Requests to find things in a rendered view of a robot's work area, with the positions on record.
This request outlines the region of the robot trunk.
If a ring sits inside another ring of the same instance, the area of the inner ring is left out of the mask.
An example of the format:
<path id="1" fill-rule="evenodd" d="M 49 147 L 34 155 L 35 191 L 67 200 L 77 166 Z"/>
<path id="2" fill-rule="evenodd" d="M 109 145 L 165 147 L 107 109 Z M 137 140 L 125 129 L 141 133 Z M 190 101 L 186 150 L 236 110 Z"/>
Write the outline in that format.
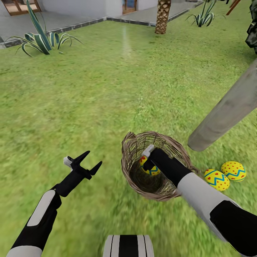
<path id="1" fill-rule="evenodd" d="M 103 257 L 154 257 L 149 235 L 108 235 Z"/>

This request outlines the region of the wicker basket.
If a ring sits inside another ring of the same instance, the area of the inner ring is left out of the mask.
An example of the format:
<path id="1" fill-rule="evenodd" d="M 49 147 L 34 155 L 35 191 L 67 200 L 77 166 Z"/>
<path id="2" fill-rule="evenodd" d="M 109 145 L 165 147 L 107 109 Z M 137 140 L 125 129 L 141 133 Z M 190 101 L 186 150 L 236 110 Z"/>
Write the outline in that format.
<path id="1" fill-rule="evenodd" d="M 181 192 L 174 186 L 173 183 L 170 183 L 169 179 L 167 179 L 164 176 L 164 174 L 162 174 L 163 180 L 156 192 L 153 192 L 153 191 L 147 192 L 143 190 L 142 187 L 149 188 L 149 184 L 147 182 L 144 182 L 142 185 L 139 182 L 138 177 L 141 173 L 141 169 L 143 168 L 141 165 L 138 166 L 138 171 L 134 175 L 135 180 L 133 179 L 132 174 L 134 174 L 134 170 L 136 168 L 137 161 L 138 161 L 138 160 L 135 160 L 134 158 L 134 155 L 138 154 L 138 143 L 139 143 L 138 138 L 140 139 L 144 138 L 144 141 L 146 141 L 147 135 L 151 135 L 154 137 L 154 140 L 152 141 L 153 145 L 155 144 L 158 138 L 162 138 L 164 141 L 168 142 L 172 146 L 171 148 L 172 151 L 174 150 L 179 151 L 179 154 L 177 155 L 177 157 L 183 160 L 183 162 L 186 164 L 186 167 L 189 168 L 192 172 L 195 171 L 195 174 L 201 178 L 200 170 L 192 166 L 192 162 L 190 160 L 189 155 L 186 152 L 186 149 L 184 149 L 179 142 L 175 141 L 173 138 L 171 138 L 168 135 L 162 135 L 154 131 L 146 131 L 146 132 L 143 132 L 142 134 L 139 133 L 139 135 L 134 135 L 133 132 L 129 132 L 127 133 L 127 135 L 124 137 L 122 141 L 121 166 L 122 166 L 122 172 L 125 178 L 127 179 L 127 182 L 130 184 L 130 187 L 134 191 L 136 191 L 142 197 L 149 200 L 164 202 L 164 201 L 173 199 L 175 197 L 180 197 Z M 135 148 L 131 149 L 130 146 L 134 146 L 134 145 L 135 145 Z"/>

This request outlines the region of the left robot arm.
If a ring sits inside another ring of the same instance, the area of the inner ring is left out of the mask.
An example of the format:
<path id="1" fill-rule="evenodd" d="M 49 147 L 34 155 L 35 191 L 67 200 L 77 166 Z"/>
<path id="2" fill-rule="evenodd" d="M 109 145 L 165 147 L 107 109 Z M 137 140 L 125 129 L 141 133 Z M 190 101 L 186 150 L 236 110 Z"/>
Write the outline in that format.
<path id="1" fill-rule="evenodd" d="M 69 156 L 64 157 L 63 164 L 70 167 L 70 174 L 61 183 L 43 194 L 6 257 L 41 257 L 52 231 L 57 209 L 62 204 L 60 196 L 66 197 L 84 178 L 90 180 L 102 164 L 100 161 L 91 170 L 80 167 L 79 164 L 89 153 L 90 151 L 86 151 L 75 159 Z"/>

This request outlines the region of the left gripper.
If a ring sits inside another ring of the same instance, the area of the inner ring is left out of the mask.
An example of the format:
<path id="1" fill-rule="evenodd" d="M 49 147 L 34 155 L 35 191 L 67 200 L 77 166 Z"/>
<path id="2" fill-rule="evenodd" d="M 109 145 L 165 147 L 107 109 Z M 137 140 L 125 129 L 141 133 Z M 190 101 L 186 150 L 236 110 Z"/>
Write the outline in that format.
<path id="1" fill-rule="evenodd" d="M 73 162 L 70 164 L 73 171 L 70 172 L 68 176 L 64 178 L 64 183 L 71 189 L 74 189 L 84 178 L 91 179 L 92 175 L 95 175 L 97 170 L 100 168 L 102 161 L 100 161 L 95 167 L 91 170 L 85 170 L 80 167 L 79 164 L 83 161 L 83 159 L 90 153 L 90 151 L 86 151 L 81 154 L 79 157 L 75 158 Z"/>

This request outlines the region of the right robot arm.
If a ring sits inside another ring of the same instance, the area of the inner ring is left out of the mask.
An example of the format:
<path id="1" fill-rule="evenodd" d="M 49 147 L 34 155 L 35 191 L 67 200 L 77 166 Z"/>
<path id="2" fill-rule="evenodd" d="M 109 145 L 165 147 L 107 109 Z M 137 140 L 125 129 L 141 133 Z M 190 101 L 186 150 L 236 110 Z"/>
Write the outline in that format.
<path id="1" fill-rule="evenodd" d="M 148 145 L 142 152 L 145 171 L 154 166 L 171 181 L 224 243 L 229 242 L 242 257 L 257 257 L 257 216 L 216 190 L 161 147 Z"/>

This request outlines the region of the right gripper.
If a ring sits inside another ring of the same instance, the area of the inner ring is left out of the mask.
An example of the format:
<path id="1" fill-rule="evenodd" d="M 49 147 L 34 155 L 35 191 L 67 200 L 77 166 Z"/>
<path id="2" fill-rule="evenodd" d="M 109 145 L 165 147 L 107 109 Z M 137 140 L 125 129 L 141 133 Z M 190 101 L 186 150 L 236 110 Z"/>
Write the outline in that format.
<path id="1" fill-rule="evenodd" d="M 153 164 L 153 162 L 150 160 L 150 157 L 148 157 L 147 161 L 143 164 L 143 168 L 145 171 L 150 171 L 154 166 L 155 164 Z"/>

